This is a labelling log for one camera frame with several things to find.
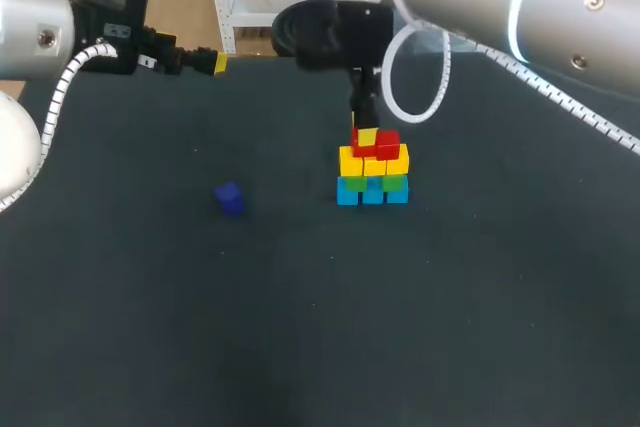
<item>dark mat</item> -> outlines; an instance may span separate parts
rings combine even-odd
[[[50,92],[23,95],[38,125]],[[640,159],[462,55],[400,126],[411,204],[340,208],[347,95],[278,60],[81,75],[0,216],[0,425],[640,423]]]

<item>screw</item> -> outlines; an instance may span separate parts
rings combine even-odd
[[[44,49],[56,45],[56,36],[50,30],[43,30],[38,34],[38,45]]]
[[[589,10],[600,10],[604,7],[604,0],[584,0],[584,5]]]
[[[571,64],[578,70],[587,70],[587,59],[582,55],[574,55]]]

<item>cyan block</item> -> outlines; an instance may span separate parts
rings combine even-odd
[[[358,192],[351,192],[347,188],[347,179],[338,177],[338,205],[358,205],[360,195]]]
[[[409,202],[409,179],[405,176],[401,190],[387,192],[387,204],[407,204]]]
[[[362,194],[362,203],[370,205],[379,205],[384,203],[382,177],[367,178],[367,191]]]

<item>blue block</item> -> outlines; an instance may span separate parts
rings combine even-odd
[[[409,179],[405,176],[404,187],[396,192],[387,192],[387,204],[409,203]]]
[[[222,203],[222,212],[225,215],[240,215],[245,211],[244,200],[242,197],[228,200]]]
[[[220,202],[227,202],[242,197],[242,191],[235,182],[227,182],[226,184],[220,185],[214,189],[214,192]]]
[[[382,177],[367,178],[367,191],[362,194],[362,203],[369,205],[380,205],[384,203]]]
[[[338,205],[358,205],[360,196],[358,192],[347,189],[347,179],[338,177]]]
[[[242,191],[237,183],[227,182],[216,187],[214,192],[222,204],[222,212],[225,215],[239,215],[245,211]]]

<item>white shelf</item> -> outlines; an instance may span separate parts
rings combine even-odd
[[[257,13],[251,12],[243,0],[229,0],[232,27],[271,27],[276,20],[278,12]]]
[[[222,47],[226,53],[236,53],[235,27],[271,27],[279,12],[251,12],[243,0],[213,0],[218,16]]]

